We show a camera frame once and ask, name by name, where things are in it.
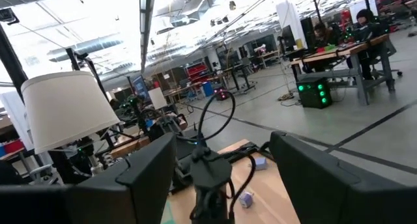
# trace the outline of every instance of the black cable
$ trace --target black cable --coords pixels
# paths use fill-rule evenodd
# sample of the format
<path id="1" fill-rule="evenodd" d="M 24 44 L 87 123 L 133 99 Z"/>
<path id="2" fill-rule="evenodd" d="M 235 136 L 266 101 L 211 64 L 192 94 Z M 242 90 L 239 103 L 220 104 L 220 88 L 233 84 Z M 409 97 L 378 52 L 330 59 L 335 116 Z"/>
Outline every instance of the black cable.
<path id="1" fill-rule="evenodd" d="M 253 158 L 253 156 L 246 154 L 246 157 L 249 158 L 252 166 L 249 172 L 249 176 L 246 179 L 246 181 L 242 184 L 242 186 L 239 188 L 239 190 L 237 190 L 236 195 L 232 198 L 232 202 L 230 203 L 230 207 L 229 207 L 229 219 L 234 219 L 235 218 L 235 213 L 233 211 L 233 207 L 237 201 L 237 199 L 240 197 L 240 195 L 242 194 L 242 192 L 245 190 L 245 188 L 248 186 L 249 182 L 252 180 L 253 178 L 253 174 L 255 173 L 256 170 L 256 162 L 255 159 Z"/>
<path id="2" fill-rule="evenodd" d="M 204 121 L 204 117 L 206 115 L 207 109 L 209 108 L 211 102 L 213 102 L 213 100 L 215 99 L 215 97 L 218 94 L 223 94 L 223 93 L 226 93 L 226 94 L 230 95 L 230 98 L 232 99 L 232 108 L 231 108 L 232 112 L 230 113 L 230 115 L 227 118 L 226 122 L 224 122 L 223 126 L 219 130 L 217 130 L 216 132 L 214 132 L 212 135 L 210 135 L 208 137 L 201 138 L 201 135 L 202 135 L 201 129 L 203 128 L 203 121 Z M 221 92 L 215 93 L 213 96 L 211 96 L 210 100 L 206 103 L 206 105 L 203 108 L 203 112 L 201 113 L 200 121 L 199 121 L 199 124 L 198 124 L 198 129 L 197 129 L 197 139 L 190 139 L 190 138 L 183 137 L 183 136 L 180 136 L 180 135 L 177 135 L 177 139 L 182 139 L 182 140 L 190 141 L 190 142 L 196 142 L 197 141 L 197 144 L 200 145 L 200 142 L 209 140 L 209 139 L 215 137 L 216 135 L 218 135 L 220 132 L 222 132 L 222 130 L 232 120 L 233 115 L 235 114 L 235 109 L 236 109 L 236 99 L 235 99 L 235 97 L 233 96 L 233 94 L 231 92 L 229 92 L 229 91 L 221 91 Z"/>

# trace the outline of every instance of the wire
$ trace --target wire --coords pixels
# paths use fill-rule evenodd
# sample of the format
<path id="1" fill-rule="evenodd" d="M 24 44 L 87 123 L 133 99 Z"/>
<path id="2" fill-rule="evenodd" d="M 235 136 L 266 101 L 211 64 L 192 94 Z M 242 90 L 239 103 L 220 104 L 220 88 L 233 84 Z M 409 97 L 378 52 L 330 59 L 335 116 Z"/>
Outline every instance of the wire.
<path id="1" fill-rule="evenodd" d="M 230 95 L 230 98 L 232 99 L 232 108 L 231 108 L 231 113 L 230 113 L 229 117 L 227 118 L 226 122 L 224 122 L 223 126 L 219 130 L 217 130 L 216 132 L 214 132 L 212 135 L 210 135 L 208 137 L 201 138 L 201 136 L 202 136 L 201 130 L 203 128 L 204 117 L 206 115 L 207 109 L 209 108 L 211 102 L 213 102 L 213 100 L 215 99 L 215 97 L 217 97 L 218 94 L 225 94 L 225 93 Z M 191 139 L 191 138 L 187 138 L 187 137 L 183 137 L 183 136 L 179 136 L 179 135 L 177 135 L 177 139 L 182 139 L 182 140 L 190 141 L 190 142 L 196 142 L 197 141 L 197 145 L 201 145 L 202 141 L 209 140 L 209 139 L 215 137 L 216 135 L 218 135 L 220 132 L 222 132 L 222 130 L 232 120 L 233 115 L 235 114 L 235 109 L 236 109 L 236 99 L 231 92 L 229 92 L 229 91 L 220 91 L 220 92 L 215 93 L 213 96 L 211 96 L 210 100 L 206 103 L 206 105 L 203 108 L 203 112 L 200 115 L 200 121 L 199 121 L 199 124 L 198 124 L 198 130 L 197 130 L 197 139 Z"/>

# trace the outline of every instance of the electronic device with green lights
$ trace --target electronic device with green lights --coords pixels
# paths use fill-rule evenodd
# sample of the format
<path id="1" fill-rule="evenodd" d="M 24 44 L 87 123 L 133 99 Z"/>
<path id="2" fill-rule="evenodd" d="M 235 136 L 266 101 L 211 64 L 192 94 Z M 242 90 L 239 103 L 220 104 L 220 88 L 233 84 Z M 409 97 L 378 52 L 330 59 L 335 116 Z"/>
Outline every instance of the electronic device with green lights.
<path id="1" fill-rule="evenodd" d="M 333 104 L 327 79 L 308 77 L 297 82 L 298 94 L 303 107 L 322 109 Z"/>

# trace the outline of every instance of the concrete floor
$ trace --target concrete floor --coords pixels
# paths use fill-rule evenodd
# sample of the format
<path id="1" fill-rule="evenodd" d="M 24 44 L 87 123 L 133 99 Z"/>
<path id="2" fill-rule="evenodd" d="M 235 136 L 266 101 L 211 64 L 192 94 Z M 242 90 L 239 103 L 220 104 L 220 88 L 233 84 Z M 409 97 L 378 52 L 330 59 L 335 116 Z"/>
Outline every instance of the concrete floor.
<path id="1" fill-rule="evenodd" d="M 228 127 L 208 141 L 212 150 L 223 149 L 241 139 L 257 145 L 269 140 L 273 130 L 283 130 L 307 141 L 319 150 L 332 149 L 332 155 L 368 171 L 402 184 L 417 185 L 417 37 L 408 38 L 408 31 L 391 35 L 397 53 L 390 57 L 391 67 L 404 72 L 395 77 L 396 92 L 388 93 L 385 84 L 375 87 L 369 94 L 369 106 L 358 103 L 356 89 L 332 91 L 336 101 L 325 109 L 308 109 L 299 105 L 285 107 L 277 98 L 295 87 L 291 69 L 283 75 L 280 65 L 271 66 L 252 74 L 250 80 L 258 81 L 256 90 L 236 96 L 237 108 Z M 296 101 L 288 100 L 285 104 Z M 201 108 L 207 99 L 190 103 L 194 112 L 181 109 L 188 122 L 198 122 Z M 206 114 L 203 133 L 215 132 L 231 113 L 231 100 L 212 102 Z"/>

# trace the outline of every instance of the white lamp shade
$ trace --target white lamp shade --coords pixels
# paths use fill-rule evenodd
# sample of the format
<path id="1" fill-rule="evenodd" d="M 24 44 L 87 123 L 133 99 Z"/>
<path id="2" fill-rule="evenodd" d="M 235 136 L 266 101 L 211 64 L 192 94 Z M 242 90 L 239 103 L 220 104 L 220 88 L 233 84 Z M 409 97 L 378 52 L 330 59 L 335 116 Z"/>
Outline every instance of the white lamp shade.
<path id="1" fill-rule="evenodd" d="M 36 154 L 120 122 L 88 72 L 38 76 L 23 83 L 22 94 Z"/>

